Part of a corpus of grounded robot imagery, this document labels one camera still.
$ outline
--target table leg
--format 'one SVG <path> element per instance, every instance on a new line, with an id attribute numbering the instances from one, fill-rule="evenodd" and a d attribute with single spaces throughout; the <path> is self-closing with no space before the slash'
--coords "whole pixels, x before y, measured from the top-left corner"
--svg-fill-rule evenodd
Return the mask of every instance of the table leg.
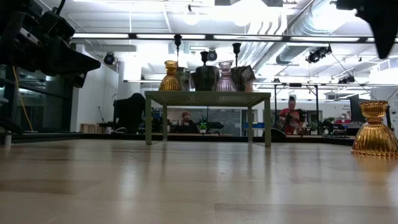
<path id="1" fill-rule="evenodd" d="M 248 141 L 253 142 L 253 113 L 251 106 L 248 107 Z"/>
<path id="2" fill-rule="evenodd" d="M 269 98 L 266 98 L 264 100 L 264 125 L 265 127 L 265 133 L 264 133 L 264 139 L 265 139 L 265 144 L 266 147 L 271 147 L 271 101 Z"/>
<path id="3" fill-rule="evenodd" d="M 152 144 L 152 97 L 145 98 L 145 142 Z"/>
<path id="4" fill-rule="evenodd" d="M 163 141 L 167 141 L 167 104 L 163 104 Z"/>

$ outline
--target glass vase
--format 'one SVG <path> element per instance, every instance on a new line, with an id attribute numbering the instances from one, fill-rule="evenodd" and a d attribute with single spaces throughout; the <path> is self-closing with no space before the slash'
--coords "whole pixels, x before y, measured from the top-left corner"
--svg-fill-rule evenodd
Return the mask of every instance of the glass vase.
<path id="1" fill-rule="evenodd" d="M 218 79 L 216 91 L 236 91 L 236 87 L 231 78 L 232 62 L 220 62 L 221 77 Z"/>
<path id="2" fill-rule="evenodd" d="M 164 62 L 164 64 L 166 65 L 166 76 L 160 83 L 159 90 L 180 91 L 180 84 L 178 79 L 175 77 L 175 72 L 177 71 L 177 62 L 167 60 Z"/>
<path id="3" fill-rule="evenodd" d="M 382 123 L 387 101 L 366 101 L 359 104 L 367 122 L 358 131 L 352 154 L 362 156 L 397 157 L 398 141 L 394 133 Z"/>

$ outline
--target wooden floor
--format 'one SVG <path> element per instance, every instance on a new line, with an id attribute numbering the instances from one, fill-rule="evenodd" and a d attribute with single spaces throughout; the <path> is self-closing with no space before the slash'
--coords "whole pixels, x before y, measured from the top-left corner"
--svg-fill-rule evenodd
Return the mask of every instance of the wooden floor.
<path id="1" fill-rule="evenodd" d="M 398 161 L 327 144 L 76 140 L 0 149 L 0 223 L 397 224 Z"/>

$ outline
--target desk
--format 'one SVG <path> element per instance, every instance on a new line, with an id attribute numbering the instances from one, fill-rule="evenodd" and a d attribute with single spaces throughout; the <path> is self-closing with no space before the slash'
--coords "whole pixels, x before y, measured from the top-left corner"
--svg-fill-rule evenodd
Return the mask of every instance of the desk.
<path id="1" fill-rule="evenodd" d="M 167 117 L 167 106 L 225 106 L 247 107 L 248 114 L 252 107 L 264 102 L 265 146 L 271 146 L 271 105 L 270 93 L 244 93 L 244 92 L 213 92 L 213 91 L 145 91 L 145 113 L 150 114 L 152 100 L 163 106 L 164 118 Z M 152 144 L 151 116 L 146 115 L 145 120 L 146 144 Z M 248 116 L 248 141 L 253 140 L 252 117 Z M 163 140 L 167 140 L 167 119 L 163 119 Z"/>

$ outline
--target woman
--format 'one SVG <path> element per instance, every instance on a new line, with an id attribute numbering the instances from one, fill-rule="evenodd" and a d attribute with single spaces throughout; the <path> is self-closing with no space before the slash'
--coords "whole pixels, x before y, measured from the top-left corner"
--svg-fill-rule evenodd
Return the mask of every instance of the woman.
<path id="1" fill-rule="evenodd" d="M 300 120 L 299 112 L 295 111 L 296 100 L 293 96 L 289 97 L 287 103 L 288 108 L 283 109 L 279 113 L 279 120 L 283 122 L 282 130 L 285 134 L 293 134 L 296 127 L 302 127 L 303 123 Z"/>

